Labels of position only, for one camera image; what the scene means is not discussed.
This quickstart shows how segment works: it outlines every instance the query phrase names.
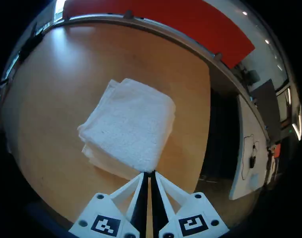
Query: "floor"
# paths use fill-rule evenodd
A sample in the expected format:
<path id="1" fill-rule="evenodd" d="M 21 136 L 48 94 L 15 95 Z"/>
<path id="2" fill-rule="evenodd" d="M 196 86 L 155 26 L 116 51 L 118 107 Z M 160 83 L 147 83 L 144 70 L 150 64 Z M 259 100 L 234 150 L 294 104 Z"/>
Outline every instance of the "floor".
<path id="1" fill-rule="evenodd" d="M 222 179 L 218 182 L 199 180 L 195 190 L 205 194 L 228 228 L 239 224 L 249 215 L 260 194 L 260 189 L 258 189 L 242 198 L 229 200 L 232 182 L 228 179 Z"/>

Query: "white towel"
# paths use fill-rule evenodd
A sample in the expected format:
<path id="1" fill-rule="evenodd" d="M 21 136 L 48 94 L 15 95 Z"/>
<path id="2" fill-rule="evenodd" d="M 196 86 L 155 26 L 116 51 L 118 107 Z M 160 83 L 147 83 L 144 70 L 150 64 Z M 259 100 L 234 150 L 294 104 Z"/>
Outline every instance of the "white towel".
<path id="1" fill-rule="evenodd" d="M 83 153 L 92 164 L 126 179 L 151 172 L 172 131 L 174 112 L 167 95 L 132 79 L 111 80 L 78 127 Z"/>

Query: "stack of towels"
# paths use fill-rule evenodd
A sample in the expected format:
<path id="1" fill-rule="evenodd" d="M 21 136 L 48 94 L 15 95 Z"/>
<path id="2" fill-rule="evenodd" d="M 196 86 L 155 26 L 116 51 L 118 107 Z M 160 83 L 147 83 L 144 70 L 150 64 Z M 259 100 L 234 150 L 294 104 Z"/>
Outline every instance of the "stack of towels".
<path id="1" fill-rule="evenodd" d="M 172 131 L 170 97 L 132 79 L 111 80 L 99 104 L 78 127 L 83 153 L 95 166 L 125 179 L 152 172 Z"/>

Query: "red panel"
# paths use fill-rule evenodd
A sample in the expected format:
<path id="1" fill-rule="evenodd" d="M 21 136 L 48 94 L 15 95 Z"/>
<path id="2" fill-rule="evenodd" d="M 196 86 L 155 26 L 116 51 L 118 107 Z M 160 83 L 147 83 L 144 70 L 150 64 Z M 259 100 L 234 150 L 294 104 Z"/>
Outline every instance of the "red panel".
<path id="1" fill-rule="evenodd" d="M 213 53 L 222 53 L 222 61 L 229 68 L 254 50 L 239 27 L 202 0 L 67 0 L 63 16 L 124 14 L 127 10 L 179 30 Z"/>

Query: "wooden table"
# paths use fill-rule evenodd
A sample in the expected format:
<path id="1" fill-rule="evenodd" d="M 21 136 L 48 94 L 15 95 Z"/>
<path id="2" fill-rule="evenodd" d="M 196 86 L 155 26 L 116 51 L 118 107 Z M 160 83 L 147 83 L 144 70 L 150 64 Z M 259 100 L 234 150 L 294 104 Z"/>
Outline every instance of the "wooden table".
<path id="1" fill-rule="evenodd" d="M 53 29 L 18 69 L 2 106 L 6 136 L 25 178 L 72 222 L 95 193 L 110 194 L 127 182 L 88 162 L 76 130 L 108 82 L 126 77 L 169 95 L 176 104 L 173 132 L 157 170 L 192 193 L 208 137 L 209 71 L 168 40 L 103 23 Z"/>

